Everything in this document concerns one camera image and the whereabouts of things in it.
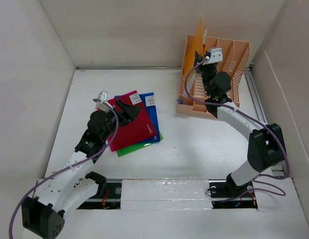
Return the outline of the orange folder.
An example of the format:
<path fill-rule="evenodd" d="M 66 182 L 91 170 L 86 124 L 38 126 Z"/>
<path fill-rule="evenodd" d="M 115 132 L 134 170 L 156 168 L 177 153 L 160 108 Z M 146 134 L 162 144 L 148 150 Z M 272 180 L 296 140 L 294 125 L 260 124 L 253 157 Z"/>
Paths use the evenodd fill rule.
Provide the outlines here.
<path fill-rule="evenodd" d="M 201 17 L 197 27 L 196 34 L 185 55 L 184 68 L 183 68 L 184 76 L 186 76 L 189 73 L 189 71 L 194 67 L 194 65 L 196 65 L 195 53 L 197 52 L 200 56 L 203 55 L 205 45 L 204 33 L 205 28 Z"/>

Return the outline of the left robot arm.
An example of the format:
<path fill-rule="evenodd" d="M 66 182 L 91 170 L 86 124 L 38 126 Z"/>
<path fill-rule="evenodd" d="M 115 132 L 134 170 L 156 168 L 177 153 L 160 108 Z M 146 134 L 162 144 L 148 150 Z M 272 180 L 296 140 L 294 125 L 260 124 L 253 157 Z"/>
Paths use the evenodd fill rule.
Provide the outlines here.
<path fill-rule="evenodd" d="M 21 204 L 24 228 L 43 239 L 55 239 L 65 220 L 90 197 L 106 193 L 106 177 L 92 170 L 101 154 L 114 140 L 119 127 L 127 126 L 142 111 L 116 100 L 102 102 L 104 111 L 94 111 L 66 167 L 47 178 L 48 185 L 34 198 Z"/>

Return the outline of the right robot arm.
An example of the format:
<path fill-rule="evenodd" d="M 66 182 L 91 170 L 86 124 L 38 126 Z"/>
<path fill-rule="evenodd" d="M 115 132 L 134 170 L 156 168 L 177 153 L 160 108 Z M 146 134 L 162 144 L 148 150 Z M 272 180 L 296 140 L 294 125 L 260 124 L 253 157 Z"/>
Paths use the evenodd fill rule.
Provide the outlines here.
<path fill-rule="evenodd" d="M 227 93 L 231 90 L 231 77 L 227 72 L 217 71 L 221 49 L 215 48 L 204 55 L 195 52 L 192 71 L 201 75 L 204 92 L 208 96 L 202 102 L 214 117 L 223 120 L 241 133 L 248 142 L 247 159 L 226 181 L 216 187 L 212 197 L 224 197 L 227 201 L 252 193 L 248 189 L 264 171 L 282 161 L 288 162 L 281 127 L 261 122 L 241 110 Z"/>

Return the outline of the peach plastic desk organizer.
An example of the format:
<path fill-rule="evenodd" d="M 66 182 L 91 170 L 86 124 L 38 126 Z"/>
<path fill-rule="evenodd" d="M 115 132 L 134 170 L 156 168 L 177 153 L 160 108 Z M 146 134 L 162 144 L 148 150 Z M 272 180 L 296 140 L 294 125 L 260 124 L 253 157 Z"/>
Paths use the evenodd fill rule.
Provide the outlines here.
<path fill-rule="evenodd" d="M 188 35 L 186 38 L 178 95 L 178 99 L 183 100 L 183 104 L 177 103 L 177 113 L 210 118 L 212 114 L 208 112 L 205 102 L 222 103 L 224 100 L 229 100 L 237 107 L 240 106 L 238 87 L 250 56 L 250 43 L 213 37 L 204 38 L 203 55 L 214 47 L 222 48 L 223 52 L 223 61 L 218 63 L 215 76 L 215 81 L 219 86 L 204 87 L 201 75 L 196 73 L 196 68 L 204 61 L 194 65 L 186 76 L 183 72 L 185 55 L 193 38 L 194 35 Z"/>

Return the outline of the blue folder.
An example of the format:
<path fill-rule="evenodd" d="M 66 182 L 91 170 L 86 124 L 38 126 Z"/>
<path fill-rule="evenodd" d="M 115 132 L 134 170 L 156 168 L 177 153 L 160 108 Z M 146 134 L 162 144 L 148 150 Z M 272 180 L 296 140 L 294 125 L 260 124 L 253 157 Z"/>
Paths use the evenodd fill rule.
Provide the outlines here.
<path fill-rule="evenodd" d="M 145 142 L 158 142 L 159 141 L 159 125 L 158 125 L 158 119 L 157 119 L 157 112 L 156 112 L 156 106 L 154 103 L 154 93 L 146 93 L 146 94 L 139 94 L 144 105 L 146 106 L 147 112 L 149 116 L 152 119 L 152 122 L 156 125 L 156 128 L 158 129 L 157 136 L 155 136 L 153 139 L 148 139 L 145 141 L 142 141 L 140 143 Z"/>

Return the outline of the red folder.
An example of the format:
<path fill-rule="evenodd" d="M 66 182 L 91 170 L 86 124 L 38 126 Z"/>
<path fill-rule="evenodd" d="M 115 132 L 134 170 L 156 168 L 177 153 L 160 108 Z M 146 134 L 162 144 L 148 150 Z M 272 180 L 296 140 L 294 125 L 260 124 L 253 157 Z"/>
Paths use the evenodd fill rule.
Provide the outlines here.
<path fill-rule="evenodd" d="M 109 103 L 115 106 L 116 109 L 122 113 L 123 110 L 116 103 L 117 100 L 120 100 L 122 103 L 128 106 L 140 107 L 141 111 L 139 112 L 137 118 L 130 122 L 127 126 L 119 127 L 114 140 L 110 144 L 110 150 L 112 152 L 148 139 L 153 139 L 155 136 L 157 136 L 158 129 L 152 122 L 152 119 L 147 112 L 146 106 L 144 105 L 137 91 L 132 91 L 125 95 L 117 96 L 109 100 Z"/>

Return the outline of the green folder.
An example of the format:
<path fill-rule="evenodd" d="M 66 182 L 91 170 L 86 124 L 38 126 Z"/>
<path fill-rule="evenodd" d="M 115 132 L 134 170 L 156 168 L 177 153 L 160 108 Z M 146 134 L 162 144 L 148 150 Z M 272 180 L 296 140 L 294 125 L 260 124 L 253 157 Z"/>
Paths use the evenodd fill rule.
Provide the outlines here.
<path fill-rule="evenodd" d="M 159 132 L 159 141 L 160 142 L 161 140 L 163 140 L 163 136 L 161 134 L 161 132 Z M 143 149 L 147 146 L 150 146 L 152 144 L 155 144 L 157 142 L 145 142 L 145 143 L 136 143 L 134 145 L 130 145 L 128 147 L 125 147 L 125 148 L 122 148 L 120 150 L 117 150 L 117 156 L 118 157 L 122 157 L 122 156 L 125 156 L 129 153 L 132 153 L 132 152 L 135 152 L 137 150 L 140 150 L 140 149 Z"/>

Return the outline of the aluminium side rail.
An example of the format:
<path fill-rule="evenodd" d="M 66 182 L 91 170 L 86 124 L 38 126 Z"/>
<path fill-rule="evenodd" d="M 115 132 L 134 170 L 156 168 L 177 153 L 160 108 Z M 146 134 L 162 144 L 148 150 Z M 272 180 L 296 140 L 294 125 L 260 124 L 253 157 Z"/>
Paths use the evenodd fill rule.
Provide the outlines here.
<path fill-rule="evenodd" d="M 260 97 L 258 95 L 250 67 L 245 68 L 244 77 L 245 77 L 245 81 L 246 81 L 246 84 L 247 84 L 247 89 L 248 89 L 250 97 L 251 97 L 251 101 L 252 101 L 252 105 L 253 105 L 254 112 L 255 112 L 255 115 L 256 115 L 256 119 L 259 120 L 259 121 L 267 123 L 265 112 L 263 110 L 262 103 L 261 103 Z"/>

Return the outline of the metal base rail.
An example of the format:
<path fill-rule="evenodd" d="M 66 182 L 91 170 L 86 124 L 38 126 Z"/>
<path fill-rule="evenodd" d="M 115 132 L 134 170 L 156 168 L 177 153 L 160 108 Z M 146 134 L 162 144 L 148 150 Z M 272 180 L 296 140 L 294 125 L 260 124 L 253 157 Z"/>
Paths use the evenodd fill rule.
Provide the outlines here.
<path fill-rule="evenodd" d="M 236 194 L 223 188 L 223 180 L 129 179 L 109 180 L 105 192 L 86 200 L 80 209 L 101 210 L 210 210 L 257 209 L 249 184 Z"/>

